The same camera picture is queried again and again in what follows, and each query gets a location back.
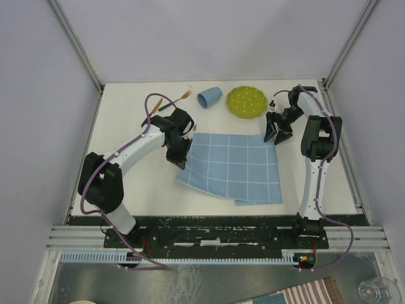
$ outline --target plastic cup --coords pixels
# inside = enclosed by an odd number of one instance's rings
[[[212,87],[197,95],[197,100],[200,106],[204,109],[209,108],[216,103],[222,96],[222,91],[219,87]]]
[[[400,304],[401,293],[398,286],[386,277],[364,281],[359,286],[362,300],[368,304]]]

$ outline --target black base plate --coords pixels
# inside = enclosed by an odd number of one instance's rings
[[[349,225],[368,225],[364,215],[331,216]],[[137,227],[126,237],[142,248],[144,237],[151,258],[281,258],[281,249],[327,249],[326,234],[321,237],[297,237],[292,230],[295,216],[248,217],[135,217]],[[100,217],[72,217],[69,225],[101,225]],[[225,246],[201,246],[216,241]],[[108,229],[105,248],[125,248],[112,229]]]

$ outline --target clear glass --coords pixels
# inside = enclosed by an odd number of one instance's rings
[[[363,281],[359,286],[359,293],[368,304],[401,303],[401,293],[397,284],[386,277]]]

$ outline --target plate with holes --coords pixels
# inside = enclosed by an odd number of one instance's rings
[[[265,94],[255,87],[236,87],[227,98],[229,110],[240,118],[260,116],[267,109]]]

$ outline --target blue cup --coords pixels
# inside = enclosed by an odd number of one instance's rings
[[[212,87],[205,90],[197,95],[197,100],[200,106],[204,109],[212,106],[216,103],[222,96],[222,91],[219,87]]]

